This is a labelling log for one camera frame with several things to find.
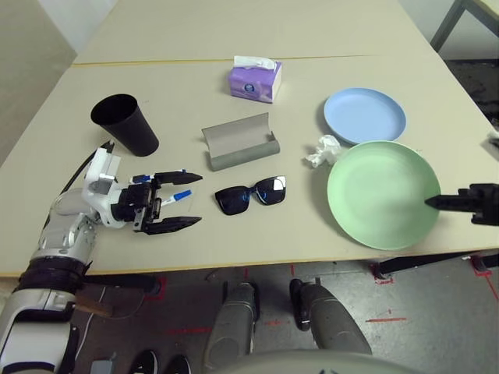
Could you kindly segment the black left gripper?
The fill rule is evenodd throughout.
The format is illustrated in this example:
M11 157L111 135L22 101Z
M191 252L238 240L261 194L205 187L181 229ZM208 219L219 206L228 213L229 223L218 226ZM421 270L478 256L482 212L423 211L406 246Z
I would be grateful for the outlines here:
M159 235L180 231L201 221L201 217L168 217L155 222L161 211L157 191L163 184L185 185L202 180L201 175L185 170L159 172L148 182L131 184L123 189L116 203L116 220L131 223L137 233Z

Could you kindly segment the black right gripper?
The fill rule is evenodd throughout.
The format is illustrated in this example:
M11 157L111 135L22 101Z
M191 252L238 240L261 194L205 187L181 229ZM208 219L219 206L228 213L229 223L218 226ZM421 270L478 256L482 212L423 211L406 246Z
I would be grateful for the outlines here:
M471 184L458 195L437 195L425 200L435 210L472 213L471 222L498 225L498 184Z

